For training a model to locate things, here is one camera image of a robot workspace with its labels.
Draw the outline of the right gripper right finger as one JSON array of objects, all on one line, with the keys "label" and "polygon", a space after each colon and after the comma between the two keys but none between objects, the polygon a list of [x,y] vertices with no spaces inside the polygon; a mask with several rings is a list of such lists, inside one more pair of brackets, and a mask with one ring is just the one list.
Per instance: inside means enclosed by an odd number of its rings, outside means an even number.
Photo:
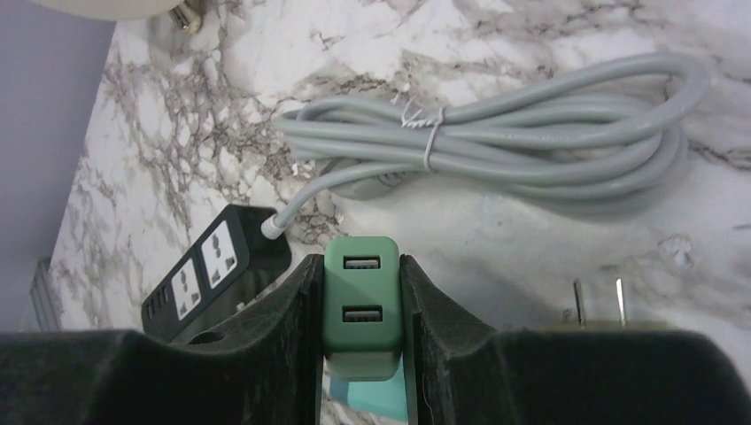
[{"label": "right gripper right finger", "polygon": [[690,331],[500,331],[400,259],[412,424],[747,424],[729,357]]}]

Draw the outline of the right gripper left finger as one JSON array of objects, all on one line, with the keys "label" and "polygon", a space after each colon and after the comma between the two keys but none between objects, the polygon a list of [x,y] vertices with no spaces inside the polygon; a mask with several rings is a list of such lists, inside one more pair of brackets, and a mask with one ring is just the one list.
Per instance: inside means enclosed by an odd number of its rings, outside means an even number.
[{"label": "right gripper left finger", "polygon": [[4,424],[316,424],[324,261],[193,337],[132,330],[4,334]]}]

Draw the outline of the teal usb charger plug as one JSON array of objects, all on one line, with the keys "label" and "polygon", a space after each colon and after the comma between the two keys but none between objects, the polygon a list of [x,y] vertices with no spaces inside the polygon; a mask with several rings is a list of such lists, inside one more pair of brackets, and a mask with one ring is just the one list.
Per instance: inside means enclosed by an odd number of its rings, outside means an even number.
[{"label": "teal usb charger plug", "polygon": [[345,382],[331,377],[329,394],[354,410],[408,422],[403,360],[394,376],[379,382]]}]

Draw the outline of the black power strip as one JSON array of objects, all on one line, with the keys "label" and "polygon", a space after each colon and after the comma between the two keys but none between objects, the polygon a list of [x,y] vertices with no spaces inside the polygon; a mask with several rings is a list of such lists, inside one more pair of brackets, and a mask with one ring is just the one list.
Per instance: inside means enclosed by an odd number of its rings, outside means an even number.
[{"label": "black power strip", "polygon": [[248,305],[288,270],[285,236],[266,238],[275,209],[227,205],[141,305],[143,331],[187,343]]}]

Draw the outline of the yellow usb charger plug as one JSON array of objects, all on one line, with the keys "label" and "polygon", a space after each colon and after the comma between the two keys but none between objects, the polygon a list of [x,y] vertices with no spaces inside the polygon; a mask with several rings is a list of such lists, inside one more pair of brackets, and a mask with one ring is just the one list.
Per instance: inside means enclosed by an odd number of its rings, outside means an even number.
[{"label": "yellow usb charger plug", "polygon": [[590,288],[580,278],[571,284],[574,306],[566,309],[550,329],[564,332],[664,331],[671,325],[639,310],[629,300],[629,289],[621,276],[605,281],[604,289]]}]

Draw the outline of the green usb charger plug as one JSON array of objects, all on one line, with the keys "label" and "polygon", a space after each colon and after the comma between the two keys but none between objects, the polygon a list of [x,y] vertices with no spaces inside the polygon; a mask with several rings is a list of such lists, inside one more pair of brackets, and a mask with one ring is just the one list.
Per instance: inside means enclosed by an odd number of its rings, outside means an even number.
[{"label": "green usb charger plug", "polygon": [[386,236],[343,236],[324,252],[322,349],[345,382],[390,380],[404,329],[399,247]]}]

